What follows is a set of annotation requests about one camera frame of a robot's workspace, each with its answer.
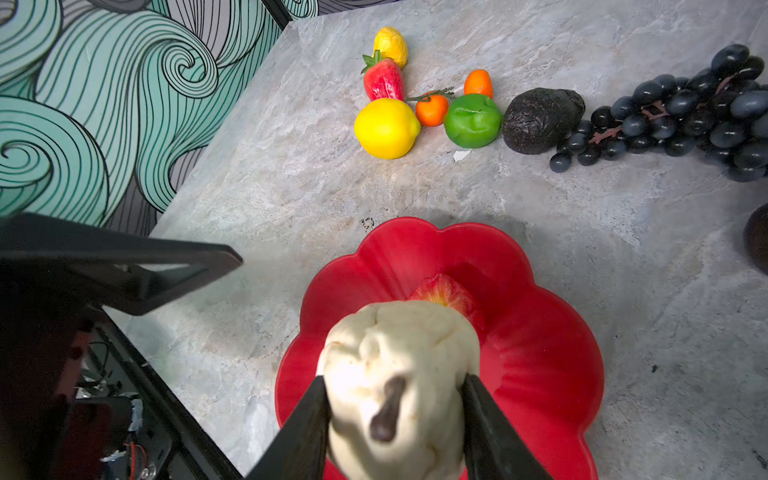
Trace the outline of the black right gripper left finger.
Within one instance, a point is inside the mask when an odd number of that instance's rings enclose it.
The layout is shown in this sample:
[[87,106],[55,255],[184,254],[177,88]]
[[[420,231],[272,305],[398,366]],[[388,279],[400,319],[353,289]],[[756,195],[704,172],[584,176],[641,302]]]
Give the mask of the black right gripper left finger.
[[325,475],[330,405],[325,382],[316,376],[248,480],[319,480]]

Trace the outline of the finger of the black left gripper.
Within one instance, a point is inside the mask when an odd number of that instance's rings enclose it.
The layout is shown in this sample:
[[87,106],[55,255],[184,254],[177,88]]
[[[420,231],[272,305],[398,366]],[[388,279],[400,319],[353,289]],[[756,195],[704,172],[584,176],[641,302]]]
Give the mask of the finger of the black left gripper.
[[36,292],[144,315],[243,265],[222,244],[162,240],[20,213],[1,219],[1,272]]

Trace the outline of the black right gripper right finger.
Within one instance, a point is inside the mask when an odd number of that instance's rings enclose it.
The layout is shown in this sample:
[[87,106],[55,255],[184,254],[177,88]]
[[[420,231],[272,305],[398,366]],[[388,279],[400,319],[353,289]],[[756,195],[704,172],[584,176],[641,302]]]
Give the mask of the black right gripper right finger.
[[465,466],[469,480],[551,480],[477,375],[461,388]]

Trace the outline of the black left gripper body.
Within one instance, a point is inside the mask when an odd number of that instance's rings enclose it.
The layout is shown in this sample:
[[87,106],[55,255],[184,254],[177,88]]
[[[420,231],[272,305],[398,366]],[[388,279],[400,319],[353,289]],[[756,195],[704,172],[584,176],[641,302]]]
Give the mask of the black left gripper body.
[[100,479],[122,449],[131,399],[77,395],[93,327],[72,301],[2,294],[2,478]]

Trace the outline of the beige fake garlic bulb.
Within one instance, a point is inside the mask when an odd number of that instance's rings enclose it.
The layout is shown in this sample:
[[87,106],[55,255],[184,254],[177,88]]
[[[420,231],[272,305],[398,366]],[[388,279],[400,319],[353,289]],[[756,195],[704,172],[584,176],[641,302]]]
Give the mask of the beige fake garlic bulb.
[[328,457],[347,479],[457,479],[461,389],[480,367],[478,335],[429,301],[361,308],[328,332],[316,372],[331,409]]

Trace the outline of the red fake apple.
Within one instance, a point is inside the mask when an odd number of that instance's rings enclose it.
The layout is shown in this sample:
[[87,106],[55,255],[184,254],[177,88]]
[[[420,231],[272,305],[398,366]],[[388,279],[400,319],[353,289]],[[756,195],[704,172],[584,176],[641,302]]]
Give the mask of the red fake apple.
[[440,273],[425,278],[408,297],[452,308],[462,314],[476,329],[484,326],[484,314],[476,298],[458,281]]

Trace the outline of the yellow fake lemon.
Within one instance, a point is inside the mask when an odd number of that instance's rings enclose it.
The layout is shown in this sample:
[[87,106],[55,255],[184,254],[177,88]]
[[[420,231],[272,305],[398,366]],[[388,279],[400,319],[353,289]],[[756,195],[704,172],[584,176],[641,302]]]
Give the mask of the yellow fake lemon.
[[405,102],[382,98],[369,103],[357,115],[354,133],[371,156],[393,160],[405,156],[421,131],[414,111]]

